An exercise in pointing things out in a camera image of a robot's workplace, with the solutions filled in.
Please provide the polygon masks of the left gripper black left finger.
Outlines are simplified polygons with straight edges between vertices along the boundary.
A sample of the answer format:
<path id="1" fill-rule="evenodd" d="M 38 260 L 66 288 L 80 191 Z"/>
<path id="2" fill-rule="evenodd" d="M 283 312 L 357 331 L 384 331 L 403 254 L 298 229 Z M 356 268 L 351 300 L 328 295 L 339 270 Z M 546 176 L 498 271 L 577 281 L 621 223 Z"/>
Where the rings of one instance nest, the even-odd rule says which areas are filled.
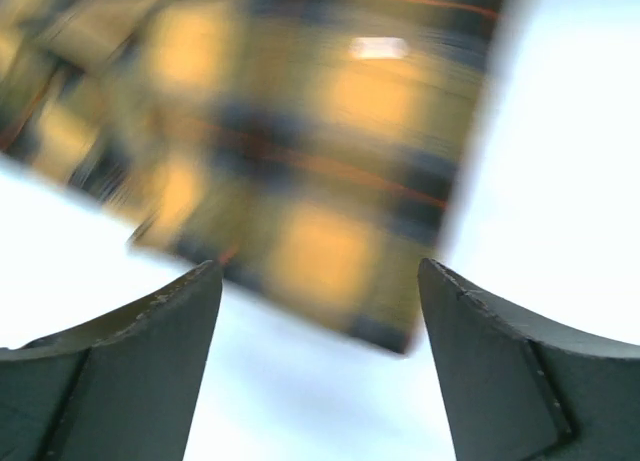
<path id="1" fill-rule="evenodd" d="M 93 320 L 2 349 L 2 459 L 183 459 L 221 293 L 208 261 Z"/>

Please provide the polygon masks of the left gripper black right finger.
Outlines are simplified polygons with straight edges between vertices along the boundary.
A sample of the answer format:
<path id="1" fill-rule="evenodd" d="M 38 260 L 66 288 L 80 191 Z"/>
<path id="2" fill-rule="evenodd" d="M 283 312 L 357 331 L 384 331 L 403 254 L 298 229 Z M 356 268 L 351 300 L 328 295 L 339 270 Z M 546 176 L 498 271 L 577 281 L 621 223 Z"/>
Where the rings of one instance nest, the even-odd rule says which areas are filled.
<path id="1" fill-rule="evenodd" d="M 552 321 L 432 259 L 418 283 L 457 459 L 638 460 L 638 346 Z"/>

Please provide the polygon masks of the yellow plaid shirt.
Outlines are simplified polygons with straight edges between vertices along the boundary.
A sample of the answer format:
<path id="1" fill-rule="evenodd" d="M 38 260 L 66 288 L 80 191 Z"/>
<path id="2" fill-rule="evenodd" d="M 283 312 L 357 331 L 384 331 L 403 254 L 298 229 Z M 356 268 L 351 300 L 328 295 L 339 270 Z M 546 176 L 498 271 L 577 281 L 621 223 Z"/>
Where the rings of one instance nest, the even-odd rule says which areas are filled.
<path id="1" fill-rule="evenodd" d="M 1 0 L 1 155 L 409 349 L 505 0 Z"/>

